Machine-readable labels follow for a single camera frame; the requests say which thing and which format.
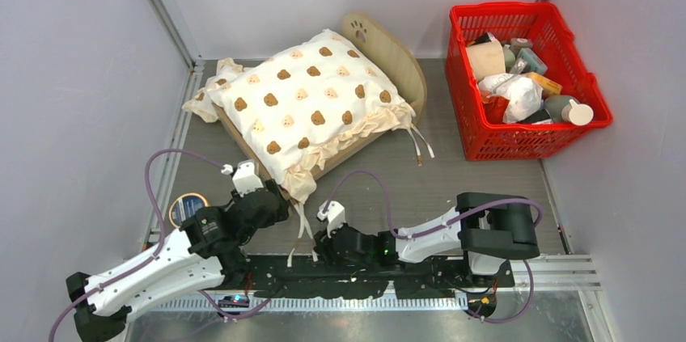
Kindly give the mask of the large bear print cushion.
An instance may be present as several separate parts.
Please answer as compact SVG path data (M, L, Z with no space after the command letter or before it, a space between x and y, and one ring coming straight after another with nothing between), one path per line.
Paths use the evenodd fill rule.
M342 35L324 29L211 93L272 178L303 203L313 167L361 138L415 128L388 76Z

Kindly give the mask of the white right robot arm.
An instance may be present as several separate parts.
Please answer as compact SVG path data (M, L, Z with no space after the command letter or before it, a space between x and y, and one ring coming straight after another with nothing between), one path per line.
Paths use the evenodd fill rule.
M315 235L314 251L329 266L382 270L405 268L459 250L463 278L478 286L505 261L540 255L536 227L543 212L540 204L522 196L463 192L455 207L428 222L364 234L347 223L340 204L328 203L318 212L327 227Z

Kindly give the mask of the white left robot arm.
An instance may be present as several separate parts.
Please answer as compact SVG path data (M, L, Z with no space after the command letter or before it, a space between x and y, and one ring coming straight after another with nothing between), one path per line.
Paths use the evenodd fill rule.
M198 290L241 287L250 270L241 247L263 228L289 217L274 181L232 193L230 202L203 207L155 247L100 274L66 279L74 325L82 341L109 341L139 315Z

